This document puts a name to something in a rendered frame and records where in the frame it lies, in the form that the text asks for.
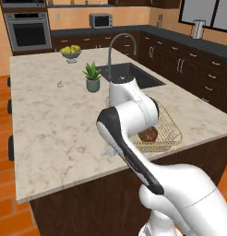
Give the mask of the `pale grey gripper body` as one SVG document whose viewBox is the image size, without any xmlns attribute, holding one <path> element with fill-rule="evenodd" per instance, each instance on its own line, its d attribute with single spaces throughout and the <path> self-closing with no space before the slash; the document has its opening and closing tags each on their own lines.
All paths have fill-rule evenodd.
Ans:
<svg viewBox="0 0 227 236">
<path fill-rule="evenodd" d="M 111 145 L 111 144 L 106 144 L 106 146 L 105 146 L 105 152 L 108 154 L 108 155 L 110 155 L 110 156 L 115 156 L 115 155 L 117 155 L 118 154 L 118 147 L 117 147 L 117 145 L 116 144 L 113 144 L 113 145 Z"/>
</svg>

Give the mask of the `brown round bread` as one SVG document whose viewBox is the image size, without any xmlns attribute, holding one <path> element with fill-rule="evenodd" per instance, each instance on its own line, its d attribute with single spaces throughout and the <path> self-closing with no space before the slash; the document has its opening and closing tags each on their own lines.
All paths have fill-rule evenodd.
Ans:
<svg viewBox="0 0 227 236">
<path fill-rule="evenodd" d="M 158 137 L 158 131 L 155 127 L 151 127 L 140 132 L 138 136 L 144 142 L 154 142 Z"/>
</svg>

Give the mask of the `dark wooden island cabinet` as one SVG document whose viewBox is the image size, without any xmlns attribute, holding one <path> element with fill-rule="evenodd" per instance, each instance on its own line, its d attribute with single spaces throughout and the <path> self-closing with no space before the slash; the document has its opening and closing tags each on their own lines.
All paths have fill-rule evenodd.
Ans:
<svg viewBox="0 0 227 236">
<path fill-rule="evenodd" d="M 196 165 L 218 183 L 227 165 L 227 136 L 156 159 Z M 30 202 L 41 236 L 138 236 L 150 211 L 139 201 L 129 169 Z"/>
</svg>

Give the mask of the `green plant in grey pot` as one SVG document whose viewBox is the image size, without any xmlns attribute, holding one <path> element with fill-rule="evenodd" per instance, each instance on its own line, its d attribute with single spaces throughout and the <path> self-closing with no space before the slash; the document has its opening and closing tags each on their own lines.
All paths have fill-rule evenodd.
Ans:
<svg viewBox="0 0 227 236">
<path fill-rule="evenodd" d="M 84 71 L 86 77 L 86 87 L 89 92 L 97 92 L 100 89 L 101 70 L 96 69 L 95 63 L 86 64 Z"/>
</svg>

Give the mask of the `dark sink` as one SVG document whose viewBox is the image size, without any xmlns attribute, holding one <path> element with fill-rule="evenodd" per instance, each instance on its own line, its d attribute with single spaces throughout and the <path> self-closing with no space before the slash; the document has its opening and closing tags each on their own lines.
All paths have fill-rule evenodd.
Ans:
<svg viewBox="0 0 227 236">
<path fill-rule="evenodd" d="M 135 79 L 140 89 L 164 86 L 164 83 L 158 78 L 150 75 L 131 63 L 112 65 L 112 77 L 108 76 L 107 65 L 97 66 L 96 69 L 101 70 L 101 75 L 107 81 L 112 81 L 114 84 L 123 84 Z"/>
</svg>

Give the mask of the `grey curved tap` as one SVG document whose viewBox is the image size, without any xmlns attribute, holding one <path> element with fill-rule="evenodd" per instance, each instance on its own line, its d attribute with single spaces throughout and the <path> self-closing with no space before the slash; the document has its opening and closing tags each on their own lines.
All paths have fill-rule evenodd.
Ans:
<svg viewBox="0 0 227 236">
<path fill-rule="evenodd" d="M 124 32 L 124 33 L 120 33 L 120 34 L 116 35 L 112 39 L 110 46 L 109 46 L 109 51 L 108 51 L 108 78 L 109 78 L 109 81 L 112 81 L 112 48 L 113 48 L 113 44 L 118 38 L 120 38 L 122 36 L 128 36 L 132 40 L 132 42 L 134 43 L 134 55 L 137 55 L 137 43 L 136 43 L 135 38 L 131 34 Z"/>
</svg>

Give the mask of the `grey fruit bowl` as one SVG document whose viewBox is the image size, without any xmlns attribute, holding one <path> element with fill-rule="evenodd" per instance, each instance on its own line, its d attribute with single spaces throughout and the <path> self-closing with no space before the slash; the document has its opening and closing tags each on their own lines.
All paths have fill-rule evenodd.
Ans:
<svg viewBox="0 0 227 236">
<path fill-rule="evenodd" d="M 76 63 L 77 58 L 79 57 L 80 54 L 81 54 L 81 51 L 79 51 L 77 53 L 62 53 L 62 55 L 65 57 L 66 61 L 69 64 Z"/>
</svg>

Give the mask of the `dark wooden cupboard run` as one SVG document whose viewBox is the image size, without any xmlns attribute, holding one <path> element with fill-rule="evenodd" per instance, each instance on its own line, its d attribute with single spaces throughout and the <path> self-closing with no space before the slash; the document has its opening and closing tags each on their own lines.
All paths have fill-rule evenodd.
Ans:
<svg viewBox="0 0 227 236">
<path fill-rule="evenodd" d="M 227 60 L 224 58 L 141 31 L 138 60 L 227 113 Z"/>
<path fill-rule="evenodd" d="M 52 46 L 55 51 L 59 51 L 66 46 L 78 45 L 81 49 L 108 48 L 112 39 L 118 35 L 115 33 L 98 33 L 89 35 L 73 36 L 52 36 Z M 128 35 L 120 36 L 113 43 L 113 48 L 137 61 L 138 54 L 134 54 L 134 43 Z"/>
</svg>

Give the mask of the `grey toaster oven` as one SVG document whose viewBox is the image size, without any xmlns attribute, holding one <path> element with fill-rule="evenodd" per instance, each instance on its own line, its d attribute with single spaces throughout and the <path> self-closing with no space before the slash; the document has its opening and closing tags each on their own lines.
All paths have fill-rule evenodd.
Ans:
<svg viewBox="0 0 227 236">
<path fill-rule="evenodd" d="M 90 14 L 90 26 L 93 29 L 109 29 L 113 26 L 113 15 L 107 13 Z"/>
</svg>

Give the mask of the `black-framed window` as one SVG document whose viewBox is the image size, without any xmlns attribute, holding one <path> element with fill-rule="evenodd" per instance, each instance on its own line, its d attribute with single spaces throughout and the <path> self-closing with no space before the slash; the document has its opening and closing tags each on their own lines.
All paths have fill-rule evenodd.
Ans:
<svg viewBox="0 0 227 236">
<path fill-rule="evenodd" d="M 227 0 L 182 0 L 179 22 L 192 25 L 206 21 L 205 28 L 227 32 Z"/>
</svg>

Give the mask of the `steel built-in microwave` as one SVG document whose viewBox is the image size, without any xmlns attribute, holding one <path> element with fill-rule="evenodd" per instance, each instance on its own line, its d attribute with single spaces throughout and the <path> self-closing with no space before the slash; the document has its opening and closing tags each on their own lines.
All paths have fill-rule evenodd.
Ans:
<svg viewBox="0 0 227 236">
<path fill-rule="evenodd" d="M 45 0 L 0 0 L 2 7 L 45 7 Z"/>
</svg>

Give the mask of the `steel wall oven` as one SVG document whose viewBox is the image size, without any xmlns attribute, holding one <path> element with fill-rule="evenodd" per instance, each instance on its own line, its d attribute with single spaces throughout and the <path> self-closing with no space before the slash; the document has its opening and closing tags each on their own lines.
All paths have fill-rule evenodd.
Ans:
<svg viewBox="0 0 227 236">
<path fill-rule="evenodd" d="M 4 17 L 14 52 L 52 48 L 46 12 L 5 13 Z"/>
</svg>

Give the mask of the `dark wall shelf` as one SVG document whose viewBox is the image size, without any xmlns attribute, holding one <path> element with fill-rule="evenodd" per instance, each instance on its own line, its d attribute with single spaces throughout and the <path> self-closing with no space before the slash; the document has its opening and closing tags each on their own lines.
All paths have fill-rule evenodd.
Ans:
<svg viewBox="0 0 227 236">
<path fill-rule="evenodd" d="M 103 5 L 52 5 L 52 6 L 47 6 L 47 8 L 84 8 L 84 7 L 113 7 L 114 5 L 108 5 L 108 4 L 103 4 Z"/>
</svg>

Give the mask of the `dark wooden wall cupboards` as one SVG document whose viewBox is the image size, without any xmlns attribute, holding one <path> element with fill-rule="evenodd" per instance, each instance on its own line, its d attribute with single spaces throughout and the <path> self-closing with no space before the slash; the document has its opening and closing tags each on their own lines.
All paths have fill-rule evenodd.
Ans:
<svg viewBox="0 0 227 236">
<path fill-rule="evenodd" d="M 149 6 L 163 9 L 173 9 L 180 6 L 181 0 L 108 0 L 112 6 Z"/>
</svg>

